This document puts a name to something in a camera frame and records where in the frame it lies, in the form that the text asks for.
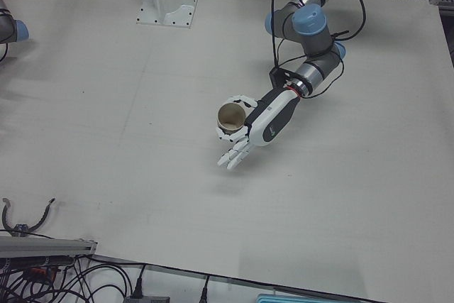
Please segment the gray arm segment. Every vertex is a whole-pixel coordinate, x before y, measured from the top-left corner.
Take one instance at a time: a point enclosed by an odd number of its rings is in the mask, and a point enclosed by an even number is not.
[[[15,21],[4,0],[0,0],[0,44],[28,39],[28,29],[22,21]]]

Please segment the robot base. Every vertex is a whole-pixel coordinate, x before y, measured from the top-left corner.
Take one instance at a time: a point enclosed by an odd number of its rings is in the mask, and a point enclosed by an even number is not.
[[[159,11],[156,7],[149,3],[142,3],[137,15],[137,24],[191,28],[197,1],[194,0],[193,6],[181,5],[176,11],[166,13],[163,21],[160,20]]]

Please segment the white surface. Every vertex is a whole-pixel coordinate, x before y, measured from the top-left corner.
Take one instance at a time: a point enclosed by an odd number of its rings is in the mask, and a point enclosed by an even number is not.
[[[4,0],[32,41],[0,66],[12,223],[112,257],[391,302],[454,297],[454,72],[437,9],[365,0],[343,78],[234,172],[218,107],[270,89],[270,0],[199,0],[190,30],[140,0]],[[357,0],[331,0],[331,30]],[[287,43],[281,56],[301,53]]]

